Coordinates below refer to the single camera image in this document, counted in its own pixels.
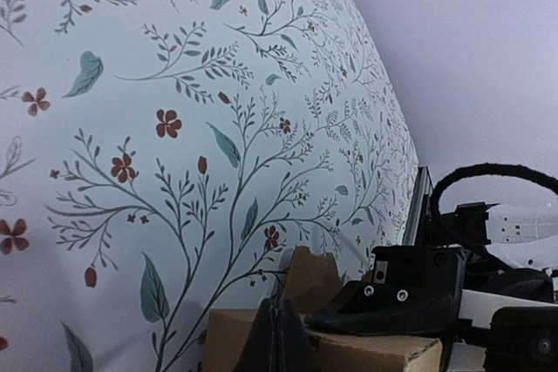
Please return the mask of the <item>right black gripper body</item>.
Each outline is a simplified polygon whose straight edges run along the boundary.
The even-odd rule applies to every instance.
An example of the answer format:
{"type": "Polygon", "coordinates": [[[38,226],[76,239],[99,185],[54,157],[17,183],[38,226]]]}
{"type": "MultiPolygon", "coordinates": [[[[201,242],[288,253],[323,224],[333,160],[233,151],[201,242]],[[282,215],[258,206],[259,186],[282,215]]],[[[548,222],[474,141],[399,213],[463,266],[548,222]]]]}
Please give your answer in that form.
{"type": "MultiPolygon", "coordinates": [[[[411,285],[438,282],[448,247],[373,249],[373,282],[411,285]]],[[[462,288],[459,331],[443,354],[445,371],[555,371],[557,304],[553,270],[517,268],[478,289],[462,288]]]]}

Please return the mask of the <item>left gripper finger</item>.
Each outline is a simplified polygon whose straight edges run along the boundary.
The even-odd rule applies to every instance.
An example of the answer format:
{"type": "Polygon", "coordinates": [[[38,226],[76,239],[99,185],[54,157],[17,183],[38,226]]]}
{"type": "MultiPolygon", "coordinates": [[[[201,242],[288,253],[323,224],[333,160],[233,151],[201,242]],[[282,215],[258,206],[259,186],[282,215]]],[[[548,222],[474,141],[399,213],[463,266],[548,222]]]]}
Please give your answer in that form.
{"type": "Polygon", "coordinates": [[[320,365],[292,300],[262,300],[236,372],[318,372],[320,365]]]}

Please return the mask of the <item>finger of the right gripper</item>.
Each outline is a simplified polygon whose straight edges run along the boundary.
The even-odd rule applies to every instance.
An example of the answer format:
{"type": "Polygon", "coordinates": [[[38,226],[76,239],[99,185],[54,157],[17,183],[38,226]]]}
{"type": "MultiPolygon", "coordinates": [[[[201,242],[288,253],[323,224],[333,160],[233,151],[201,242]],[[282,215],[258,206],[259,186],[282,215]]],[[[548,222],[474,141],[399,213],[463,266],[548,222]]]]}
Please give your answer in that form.
{"type": "Polygon", "coordinates": [[[458,315],[446,290],[349,281],[304,324],[338,335],[441,336],[456,328],[458,315]]]}

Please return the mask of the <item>brown cardboard paper box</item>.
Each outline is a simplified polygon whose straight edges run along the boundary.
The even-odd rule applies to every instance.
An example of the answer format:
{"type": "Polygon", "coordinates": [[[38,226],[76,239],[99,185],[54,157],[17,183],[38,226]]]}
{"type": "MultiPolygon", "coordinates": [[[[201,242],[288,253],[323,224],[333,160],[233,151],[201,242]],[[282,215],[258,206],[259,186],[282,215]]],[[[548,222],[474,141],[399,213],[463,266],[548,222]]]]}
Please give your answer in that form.
{"type": "Polygon", "coordinates": [[[206,371],[438,371],[443,347],[405,325],[392,288],[341,282],[332,254],[290,255],[281,300],[211,311],[206,371]]]}

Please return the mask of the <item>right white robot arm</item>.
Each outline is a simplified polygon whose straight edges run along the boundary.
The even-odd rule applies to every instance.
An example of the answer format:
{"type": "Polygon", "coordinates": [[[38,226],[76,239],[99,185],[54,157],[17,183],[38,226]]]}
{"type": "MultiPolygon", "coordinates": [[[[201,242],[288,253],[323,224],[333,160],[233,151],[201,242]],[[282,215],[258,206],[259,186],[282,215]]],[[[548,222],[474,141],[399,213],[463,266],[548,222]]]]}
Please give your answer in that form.
{"type": "Polygon", "coordinates": [[[458,246],[376,247],[370,276],[348,282],[306,324],[339,335],[437,338],[444,371],[556,370],[556,211],[463,205],[451,219],[511,270],[458,246]]]}

